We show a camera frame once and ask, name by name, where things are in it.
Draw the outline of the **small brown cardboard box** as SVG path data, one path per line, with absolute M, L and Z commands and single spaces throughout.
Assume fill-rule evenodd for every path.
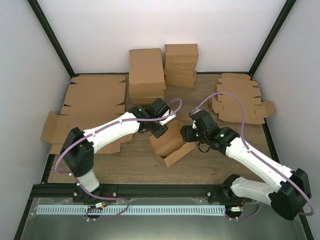
M 181 121 L 173 120 L 167 125 L 167 131 L 159 138 L 155 138 L 152 133 L 147 135 L 149 148 L 167 168 L 196 148 L 195 143 L 183 141 L 180 133 L 183 125 Z

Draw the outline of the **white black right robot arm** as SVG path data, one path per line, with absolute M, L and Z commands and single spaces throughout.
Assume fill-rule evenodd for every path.
M 238 132 L 229 127 L 220 128 L 205 110 L 191 112 L 189 117 L 192 124 L 180 130 L 184 142 L 205 144 L 209 150 L 236 160 L 263 180 L 257 182 L 231 175 L 222 188 L 225 200 L 256 200 L 271 206 L 279 216 L 290 221 L 296 215 L 303 214 L 306 204 L 310 205 L 310 214 L 314 214 L 309 178 L 305 171 L 300 168 L 292 170 L 272 160 L 248 144 Z

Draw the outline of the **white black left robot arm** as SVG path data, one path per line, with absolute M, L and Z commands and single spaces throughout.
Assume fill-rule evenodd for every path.
M 86 130 L 75 127 L 62 146 L 60 159 L 85 189 L 85 197 L 97 202 L 102 196 L 102 189 L 93 170 L 94 155 L 105 146 L 134 133 L 147 131 L 159 138 L 168 130 L 166 123 L 175 117 L 170 106 L 157 98 L 152 104 L 133 106 L 101 126 Z

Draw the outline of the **large folded cardboard box bottom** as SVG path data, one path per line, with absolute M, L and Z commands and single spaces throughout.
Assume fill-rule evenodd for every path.
M 134 105 L 144 105 L 144 104 L 152 104 L 157 99 L 164 100 L 165 97 L 164 96 L 134 97 L 131 100 Z

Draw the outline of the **large folded cardboard box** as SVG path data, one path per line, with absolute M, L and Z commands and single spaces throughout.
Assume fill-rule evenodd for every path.
M 132 98 L 164 96 L 166 89 L 162 50 L 160 48 L 129 51 L 129 93 Z
M 131 100 L 134 105 L 144 105 L 144 104 L 152 104 L 157 99 L 164 100 L 165 97 L 164 96 L 134 97 Z

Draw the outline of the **small folded box bottom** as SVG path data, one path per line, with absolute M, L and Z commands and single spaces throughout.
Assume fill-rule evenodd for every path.
M 174 86 L 187 87 L 187 88 L 193 88 L 195 85 L 195 81 L 178 80 L 178 79 L 170 79 L 170 78 L 165 78 L 165 83 L 167 85 L 174 85 Z

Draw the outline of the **large folded cardboard box top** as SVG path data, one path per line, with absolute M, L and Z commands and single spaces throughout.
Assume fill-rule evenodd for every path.
M 160 48 L 129 51 L 129 93 L 132 98 L 164 96 L 166 89 L 162 50 Z

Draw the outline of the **small folded box stack top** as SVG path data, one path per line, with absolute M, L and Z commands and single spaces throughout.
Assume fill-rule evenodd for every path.
M 166 44 L 164 46 L 165 61 L 174 62 L 198 62 L 198 45 L 190 44 Z

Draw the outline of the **large flat cardboard blank rear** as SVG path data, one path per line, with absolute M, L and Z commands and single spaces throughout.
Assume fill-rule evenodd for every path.
M 116 106 L 125 101 L 123 75 L 79 75 L 71 79 L 64 104 L 71 107 Z

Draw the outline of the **large flat cardboard blank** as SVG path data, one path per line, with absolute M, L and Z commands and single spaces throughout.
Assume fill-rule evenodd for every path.
M 79 75 L 71 79 L 64 104 L 71 107 L 116 106 L 125 101 L 123 75 Z
M 50 111 L 45 121 L 41 139 L 52 144 L 50 153 L 60 154 L 69 132 L 78 127 L 88 130 L 106 124 L 125 112 L 125 105 L 71 107 L 64 106 L 61 115 Z

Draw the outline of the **large flat cardboard blank front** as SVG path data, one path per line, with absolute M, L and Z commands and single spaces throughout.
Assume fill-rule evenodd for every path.
M 125 105 L 71 107 L 64 106 L 61 115 L 50 111 L 45 121 L 41 139 L 52 144 L 50 153 L 60 154 L 69 132 L 78 127 L 88 130 L 106 124 L 125 112 Z

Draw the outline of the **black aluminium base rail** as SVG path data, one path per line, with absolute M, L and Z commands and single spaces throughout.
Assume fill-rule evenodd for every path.
M 31 198 L 71 198 L 74 203 L 95 204 L 105 201 L 107 197 L 112 202 L 120 199 L 133 200 L 136 198 L 200 198 L 209 204 L 236 204 L 243 199 L 259 201 L 269 204 L 269 195 L 273 192 L 263 183 L 251 187 L 243 185 L 244 189 L 236 186 L 236 193 L 224 184 L 102 184 L 92 194 L 100 198 L 92 197 L 84 192 L 75 183 L 45 183 L 32 187 Z

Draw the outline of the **black frame post right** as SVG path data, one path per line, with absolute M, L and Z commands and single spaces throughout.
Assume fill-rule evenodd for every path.
M 256 58 L 253 61 L 248 73 L 251 77 L 254 76 L 258 70 L 260 64 L 262 63 L 264 57 L 266 56 L 268 50 L 270 49 L 272 43 L 274 42 L 276 36 L 281 30 L 283 24 L 285 23 L 287 17 L 289 16 L 291 10 L 293 9 L 297 0 L 286 0 L 283 7 L 281 8 L 275 22 L 273 23 L 265 41 L 263 42 Z

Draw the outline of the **black frame post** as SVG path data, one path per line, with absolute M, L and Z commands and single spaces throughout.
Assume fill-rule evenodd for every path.
M 34 15 L 36 16 L 38 22 L 40 23 L 42 29 L 44 30 L 48 40 L 50 41 L 52 47 L 54 48 L 56 54 L 58 55 L 62 65 L 67 71 L 69 77 L 72 79 L 76 76 L 62 46 L 60 45 L 49 21 L 47 20 L 45 13 L 43 12 L 40 4 L 37 0 L 27 0 L 29 6 L 31 7 Z
M 258 70 L 260 64 L 262 63 L 264 57 L 266 56 L 268 50 L 270 49 L 272 43 L 274 42 L 276 36 L 281 30 L 283 24 L 285 23 L 287 17 L 289 16 L 291 10 L 293 9 L 297 0 L 286 0 L 283 7 L 281 8 L 275 22 L 273 23 L 265 41 L 263 42 L 256 58 L 253 61 L 248 73 L 251 77 L 254 76 Z

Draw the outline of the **black frame post left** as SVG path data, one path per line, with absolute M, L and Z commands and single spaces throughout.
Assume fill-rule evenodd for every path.
M 62 46 L 60 45 L 49 21 L 47 20 L 45 13 L 43 12 L 40 4 L 37 0 L 27 0 L 29 6 L 31 7 L 34 15 L 36 16 L 38 22 L 40 23 L 42 29 L 44 30 L 48 40 L 50 41 L 52 47 L 54 48 L 56 54 L 58 55 L 62 65 L 67 71 L 69 77 L 72 79 L 76 76 Z

